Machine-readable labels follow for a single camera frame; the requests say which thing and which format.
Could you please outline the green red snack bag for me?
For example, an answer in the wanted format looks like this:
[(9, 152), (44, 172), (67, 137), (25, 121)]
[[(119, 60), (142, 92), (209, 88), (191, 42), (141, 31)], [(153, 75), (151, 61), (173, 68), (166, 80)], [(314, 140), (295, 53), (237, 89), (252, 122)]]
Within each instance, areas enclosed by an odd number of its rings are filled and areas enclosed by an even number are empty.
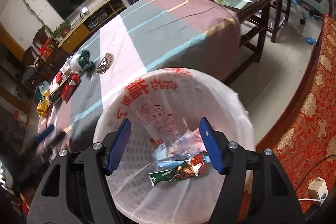
[(172, 162), (172, 168), (149, 173), (149, 179), (151, 185), (156, 186), (160, 182), (177, 182), (201, 177), (207, 174), (206, 164), (210, 162), (208, 155), (199, 153), (190, 159)]

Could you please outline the yellow snack bag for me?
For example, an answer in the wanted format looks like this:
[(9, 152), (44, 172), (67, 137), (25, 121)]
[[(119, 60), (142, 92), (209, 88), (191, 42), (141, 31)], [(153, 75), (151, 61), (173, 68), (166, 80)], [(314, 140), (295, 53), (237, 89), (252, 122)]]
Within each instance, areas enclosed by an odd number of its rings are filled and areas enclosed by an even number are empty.
[(51, 92), (50, 92), (49, 89), (44, 91), (39, 103), (37, 104), (37, 113), (43, 118), (46, 118), (46, 116), (49, 112), (49, 109), (53, 105), (53, 103), (49, 100), (50, 94), (51, 94)]

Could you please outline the red cigarette carton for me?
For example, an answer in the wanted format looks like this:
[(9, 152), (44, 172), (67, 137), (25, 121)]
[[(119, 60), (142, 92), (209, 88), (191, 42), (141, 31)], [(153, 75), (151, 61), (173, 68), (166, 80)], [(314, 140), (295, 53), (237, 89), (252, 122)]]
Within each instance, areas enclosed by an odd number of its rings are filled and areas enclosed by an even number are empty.
[(64, 102), (68, 102), (76, 88), (80, 85), (80, 75), (71, 73), (66, 79), (61, 92), (61, 97)]

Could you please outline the light blue quilted cloth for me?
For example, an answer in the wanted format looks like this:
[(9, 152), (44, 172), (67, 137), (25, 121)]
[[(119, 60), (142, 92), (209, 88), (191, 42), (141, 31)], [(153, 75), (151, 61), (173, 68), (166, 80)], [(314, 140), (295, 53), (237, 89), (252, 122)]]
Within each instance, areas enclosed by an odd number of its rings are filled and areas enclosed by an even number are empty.
[(167, 149), (165, 143), (161, 143), (153, 152), (152, 157), (157, 166), (163, 169), (173, 169), (181, 165), (183, 161), (173, 160), (172, 157), (167, 156)]

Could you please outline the white ointment box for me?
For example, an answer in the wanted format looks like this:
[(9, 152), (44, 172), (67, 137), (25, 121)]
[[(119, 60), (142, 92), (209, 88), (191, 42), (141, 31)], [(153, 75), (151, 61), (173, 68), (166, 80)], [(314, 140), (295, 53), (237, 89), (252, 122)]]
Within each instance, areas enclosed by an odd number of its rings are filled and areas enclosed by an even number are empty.
[(68, 77), (71, 75), (71, 68), (70, 67), (64, 67), (61, 69), (62, 74), (62, 81), (65, 81), (68, 79)]

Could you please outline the white trash basket with bag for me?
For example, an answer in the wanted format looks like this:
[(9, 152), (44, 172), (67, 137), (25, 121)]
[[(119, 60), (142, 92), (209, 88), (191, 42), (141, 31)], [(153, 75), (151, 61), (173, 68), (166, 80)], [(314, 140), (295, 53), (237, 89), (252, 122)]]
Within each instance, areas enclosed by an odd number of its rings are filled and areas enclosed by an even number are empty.
[(248, 150), (255, 135), (238, 95), (205, 73), (184, 68), (150, 72), (125, 86), (100, 116), (94, 141), (130, 120), (131, 134), (118, 168), (107, 177), (116, 208), (138, 223), (205, 223), (215, 207), (224, 177), (212, 166), (206, 175), (152, 185), (158, 170), (153, 152), (172, 144), (207, 118), (215, 130)]

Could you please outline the teal gift bag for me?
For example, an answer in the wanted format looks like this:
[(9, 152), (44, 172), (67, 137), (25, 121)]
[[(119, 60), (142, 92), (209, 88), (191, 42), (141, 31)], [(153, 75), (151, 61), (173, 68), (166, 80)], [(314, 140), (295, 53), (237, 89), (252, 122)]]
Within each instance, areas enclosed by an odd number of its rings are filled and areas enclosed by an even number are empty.
[(34, 92), (34, 101), (38, 104), (42, 98), (43, 93), (48, 90), (50, 87), (50, 83), (47, 81), (43, 81), (40, 85), (38, 85)]

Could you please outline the white plastic bag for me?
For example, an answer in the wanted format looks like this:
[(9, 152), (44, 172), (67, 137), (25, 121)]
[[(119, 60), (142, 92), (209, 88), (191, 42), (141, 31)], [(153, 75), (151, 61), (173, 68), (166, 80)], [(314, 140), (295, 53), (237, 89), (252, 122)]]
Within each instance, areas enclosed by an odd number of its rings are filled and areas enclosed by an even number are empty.
[(81, 53), (75, 53), (70, 58), (70, 69), (72, 73), (82, 72), (83, 69), (79, 64), (79, 57), (81, 56)]

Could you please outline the dark green crumpled bag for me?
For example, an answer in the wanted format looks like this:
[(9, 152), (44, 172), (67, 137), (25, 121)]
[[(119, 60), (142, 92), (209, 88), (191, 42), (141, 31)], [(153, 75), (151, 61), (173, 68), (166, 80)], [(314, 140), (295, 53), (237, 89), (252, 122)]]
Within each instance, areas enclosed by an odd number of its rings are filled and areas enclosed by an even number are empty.
[(89, 51), (82, 50), (77, 58), (78, 65), (84, 72), (91, 71), (95, 67), (94, 62), (90, 60), (90, 56), (91, 54)]

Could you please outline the red gift box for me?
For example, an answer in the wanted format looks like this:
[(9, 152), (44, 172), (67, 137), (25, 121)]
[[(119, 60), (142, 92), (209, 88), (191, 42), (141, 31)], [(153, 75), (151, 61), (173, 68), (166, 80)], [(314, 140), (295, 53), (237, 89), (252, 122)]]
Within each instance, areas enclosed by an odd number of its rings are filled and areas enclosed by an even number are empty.
[(48, 38), (39, 50), (41, 57), (44, 60), (49, 59), (52, 53), (56, 50), (57, 46), (58, 44), (56, 41), (54, 41), (54, 39)]

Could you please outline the red gold patterned sofa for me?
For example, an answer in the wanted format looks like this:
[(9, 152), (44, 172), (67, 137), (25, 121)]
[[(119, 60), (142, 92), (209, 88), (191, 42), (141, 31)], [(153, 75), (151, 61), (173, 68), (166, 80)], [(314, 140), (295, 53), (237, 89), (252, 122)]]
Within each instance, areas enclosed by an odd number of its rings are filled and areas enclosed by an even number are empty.
[(308, 201), (309, 185), (322, 178), (335, 199), (335, 0), (300, 85), (279, 120), (257, 144), (271, 148), (310, 218), (319, 206)]

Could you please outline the potted green plant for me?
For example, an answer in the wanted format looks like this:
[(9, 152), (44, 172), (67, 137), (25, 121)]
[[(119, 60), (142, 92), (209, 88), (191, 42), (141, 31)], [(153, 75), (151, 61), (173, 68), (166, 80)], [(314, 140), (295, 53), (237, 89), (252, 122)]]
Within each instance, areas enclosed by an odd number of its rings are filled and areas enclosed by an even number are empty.
[(54, 40), (58, 38), (64, 38), (65, 36), (67, 36), (70, 30), (71, 30), (71, 24), (67, 20), (65, 20), (56, 27), (51, 37)]

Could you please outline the pink grey patchwork tablecloth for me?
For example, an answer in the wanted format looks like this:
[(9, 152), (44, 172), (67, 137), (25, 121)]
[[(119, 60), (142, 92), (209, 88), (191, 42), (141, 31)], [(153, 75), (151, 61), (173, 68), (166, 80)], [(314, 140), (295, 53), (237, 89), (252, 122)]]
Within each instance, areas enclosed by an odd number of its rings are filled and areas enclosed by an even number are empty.
[(58, 102), (38, 122), (53, 124), (68, 136), (60, 148), (85, 149), (93, 142), (97, 121), (121, 90), (121, 107), (145, 90), (139, 78), (161, 68), (190, 68), (219, 80), (231, 72), (239, 51), (237, 14), (213, 0), (140, 0), (100, 28), (81, 48), (103, 73), (81, 77), (68, 102)]

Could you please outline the white power adapter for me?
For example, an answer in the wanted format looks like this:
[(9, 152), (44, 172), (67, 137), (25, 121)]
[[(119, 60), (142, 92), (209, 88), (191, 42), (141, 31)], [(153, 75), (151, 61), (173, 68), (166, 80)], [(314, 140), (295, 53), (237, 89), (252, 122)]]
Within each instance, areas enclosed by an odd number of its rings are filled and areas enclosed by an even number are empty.
[(308, 186), (308, 191), (315, 204), (321, 206), (327, 198), (329, 192), (327, 189), (326, 181), (323, 178), (314, 179)]

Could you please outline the dark wooden side table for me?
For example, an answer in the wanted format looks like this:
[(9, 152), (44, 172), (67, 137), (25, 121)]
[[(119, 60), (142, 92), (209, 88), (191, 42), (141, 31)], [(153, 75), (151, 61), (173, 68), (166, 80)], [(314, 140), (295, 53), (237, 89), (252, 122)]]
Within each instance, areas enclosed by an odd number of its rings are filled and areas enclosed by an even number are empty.
[(252, 63), (260, 62), (266, 33), (270, 32), (272, 34), (271, 42), (274, 43), (280, 27), (289, 19), (290, 5), (287, 5), (287, 8), (283, 10), (282, 0), (251, 0), (242, 9), (233, 10), (236, 12), (240, 23), (247, 21), (254, 25), (240, 39), (240, 46), (247, 47), (252, 51), (252, 55), (223, 80), (226, 85), (236, 80)]

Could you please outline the yellow wooden tv cabinet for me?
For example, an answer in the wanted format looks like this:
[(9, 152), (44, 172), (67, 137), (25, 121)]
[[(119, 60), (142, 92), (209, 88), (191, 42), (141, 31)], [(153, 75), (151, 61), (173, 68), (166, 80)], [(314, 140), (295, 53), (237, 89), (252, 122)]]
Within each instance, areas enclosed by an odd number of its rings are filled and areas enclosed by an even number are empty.
[(61, 48), (68, 54), (73, 53), (90, 38), (91, 35), (125, 9), (126, 6), (122, 0), (105, 0), (88, 15), (84, 16), (83, 20), (70, 30), (59, 43), (58, 48)]

